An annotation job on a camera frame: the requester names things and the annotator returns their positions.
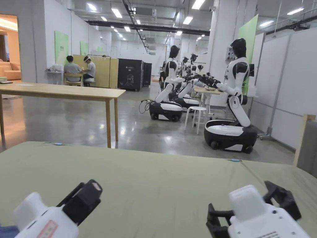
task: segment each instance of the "white t-shirt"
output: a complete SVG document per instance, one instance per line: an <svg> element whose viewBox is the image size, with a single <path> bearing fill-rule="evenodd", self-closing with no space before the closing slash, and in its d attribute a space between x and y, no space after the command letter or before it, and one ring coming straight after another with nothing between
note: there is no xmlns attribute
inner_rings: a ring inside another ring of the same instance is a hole
<svg viewBox="0 0 317 238"><path fill-rule="evenodd" d="M90 63L87 65L87 69L90 70L89 72L87 72L87 74L89 74L89 75L92 76L92 77L95 77L95 74L96 74L96 65L95 65L93 62L90 62Z"/></svg>

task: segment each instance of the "green tablecloth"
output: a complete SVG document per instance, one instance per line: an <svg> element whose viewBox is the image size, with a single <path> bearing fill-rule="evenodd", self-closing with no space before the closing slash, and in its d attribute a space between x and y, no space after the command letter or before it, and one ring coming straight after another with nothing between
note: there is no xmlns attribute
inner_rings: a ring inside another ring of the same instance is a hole
<svg viewBox="0 0 317 238"><path fill-rule="evenodd" d="M310 236L317 234L317 179L301 169L45 142L26 142L0 154L0 223L13 225L14 208L31 192L55 206L91 178L104 191L101 204L79 227L82 238L211 238L205 226L208 204L231 209L229 192L253 184L265 194L264 180L293 192L300 225Z"/></svg>

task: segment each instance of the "wooden chair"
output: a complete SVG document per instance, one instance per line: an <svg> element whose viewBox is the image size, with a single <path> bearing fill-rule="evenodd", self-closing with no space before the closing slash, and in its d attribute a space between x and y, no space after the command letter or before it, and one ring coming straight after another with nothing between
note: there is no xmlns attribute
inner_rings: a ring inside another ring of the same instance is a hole
<svg viewBox="0 0 317 238"><path fill-rule="evenodd" d="M70 82L67 80L68 77L76 77L80 78L80 81L78 82ZM69 74L69 73L64 73L64 85L70 85L70 86L84 86L84 79L82 74Z"/></svg>

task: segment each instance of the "black robot head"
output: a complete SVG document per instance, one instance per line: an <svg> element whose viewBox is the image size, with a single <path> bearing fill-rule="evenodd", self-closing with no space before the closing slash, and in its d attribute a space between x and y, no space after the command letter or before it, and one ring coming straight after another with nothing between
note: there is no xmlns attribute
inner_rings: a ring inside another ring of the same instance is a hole
<svg viewBox="0 0 317 238"><path fill-rule="evenodd" d="M175 59L176 56L178 55L178 52L179 52L179 48L176 45L173 45L170 51L170 58Z"/></svg>
<svg viewBox="0 0 317 238"><path fill-rule="evenodd" d="M234 40L231 45L233 53L237 58L246 57L247 43L245 39L239 38Z"/></svg>

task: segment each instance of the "man sitting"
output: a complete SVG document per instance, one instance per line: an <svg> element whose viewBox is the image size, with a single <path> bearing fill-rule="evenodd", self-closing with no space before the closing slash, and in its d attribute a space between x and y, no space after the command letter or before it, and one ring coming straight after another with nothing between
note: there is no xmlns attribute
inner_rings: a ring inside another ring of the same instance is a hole
<svg viewBox="0 0 317 238"><path fill-rule="evenodd" d="M66 64L64 66L64 73L68 73L68 74L79 74L82 73L81 68L79 67L78 64L74 64L74 57L72 57L71 55L66 57L68 64ZM68 81L70 82L79 82L80 78L79 77L68 77L67 78Z"/></svg>
<svg viewBox="0 0 317 238"><path fill-rule="evenodd" d="M87 63L87 69L83 70L83 72L86 72L86 74L83 75L84 83L88 85L92 82L92 79L95 77L96 74L96 65L91 61L90 57L86 56L84 58L84 62Z"/></svg>

